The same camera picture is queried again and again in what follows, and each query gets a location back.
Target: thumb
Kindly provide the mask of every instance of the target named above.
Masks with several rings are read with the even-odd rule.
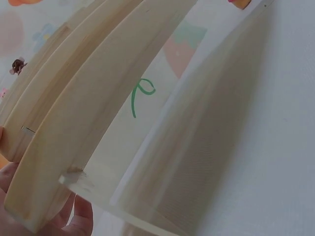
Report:
[[[74,216],[70,225],[63,228],[71,236],[91,236],[93,231],[93,210],[91,203],[78,195],[74,201]]]
[[[18,168],[18,163],[9,163],[0,170],[0,188],[7,193],[13,176]]]

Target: light wood grain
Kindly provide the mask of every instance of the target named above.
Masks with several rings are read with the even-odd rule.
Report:
[[[35,54],[31,61],[28,62],[28,66],[23,68],[22,73],[15,80],[10,88],[10,91],[6,94],[0,104],[1,125],[4,125],[24,90],[27,88],[33,77],[37,74],[39,69],[43,66],[51,54],[103,1],[105,0],[95,0],[88,7],[78,10],[66,23],[59,27],[51,37],[49,37],[39,52]]]
[[[140,76],[195,2],[144,0],[71,79],[36,132],[5,200],[6,209],[28,229],[36,232],[57,213],[55,206],[68,193],[59,177],[86,165]]]
[[[11,161],[21,160],[30,137],[20,127],[36,132],[64,87],[104,38],[142,0],[107,0],[51,55],[12,110],[0,148]]]
[[[12,110],[17,105],[19,99],[22,97],[22,94],[27,89],[28,85],[31,83],[32,79],[36,76],[42,66],[50,58],[50,56],[55,52],[55,50],[60,46],[60,44],[73,32],[78,25],[86,19],[102,2],[105,0],[95,0],[88,7],[81,8],[78,10],[66,23],[64,23],[58,30],[47,40],[44,46],[39,50],[39,52],[32,58],[28,65],[23,69],[22,73],[13,83],[10,91],[3,99],[0,104],[0,125],[6,127],[5,123],[10,117]],[[13,130],[19,132],[22,128],[20,124],[12,127]],[[14,158],[15,154],[12,155],[9,153],[9,150],[12,147],[14,141],[9,138],[5,139],[7,135],[11,132],[10,126],[8,129],[5,129],[3,132],[4,141],[0,143],[0,152],[4,155],[7,160],[19,162],[21,159],[21,154],[24,153],[25,148],[31,140],[30,136],[23,136],[22,140],[19,141],[19,144],[16,144],[16,150],[12,153],[17,153],[18,158]]]

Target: cartoon sticker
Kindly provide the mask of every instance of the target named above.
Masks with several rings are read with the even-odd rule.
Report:
[[[5,94],[8,92],[8,90],[6,88],[3,88],[0,92],[0,97],[3,99]]]
[[[44,25],[41,32],[37,32],[33,35],[32,39],[36,42],[34,52],[37,53],[39,49],[45,44],[47,39],[55,32],[56,28],[52,24],[47,23]]]
[[[177,78],[188,66],[207,29],[183,20],[163,47],[166,59]]]
[[[11,6],[20,6],[22,4],[35,4],[42,0],[8,0]]]

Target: wooden rainbow stacker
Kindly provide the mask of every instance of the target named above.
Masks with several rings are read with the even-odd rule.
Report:
[[[0,152],[20,162],[5,209],[30,231],[38,232],[74,191],[87,199],[93,195],[95,203],[148,232],[186,235],[152,210],[149,197],[130,200],[146,185],[137,184],[144,179],[137,171],[120,202],[112,203],[83,170],[139,78],[196,2],[95,0],[64,23],[23,69],[0,105]],[[203,91],[202,84],[196,86]],[[181,140],[188,125],[176,127],[162,127],[156,140],[175,142],[166,135],[170,130]],[[169,147],[156,145],[143,155],[148,161],[156,154],[167,157],[174,154]],[[146,222],[148,216],[159,225]]]

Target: finger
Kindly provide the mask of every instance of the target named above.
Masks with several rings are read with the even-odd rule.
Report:
[[[62,210],[51,221],[56,227],[61,229],[67,225],[73,208],[74,198],[75,194],[71,193]]]
[[[18,163],[9,163],[0,170],[0,188],[7,193],[13,176],[18,168]]]
[[[91,203],[76,196],[74,201],[74,216],[70,225],[63,229],[71,236],[90,236],[93,231],[93,210]]]
[[[0,126],[0,140],[1,140],[1,137],[2,137],[2,133],[3,133],[3,127]]]

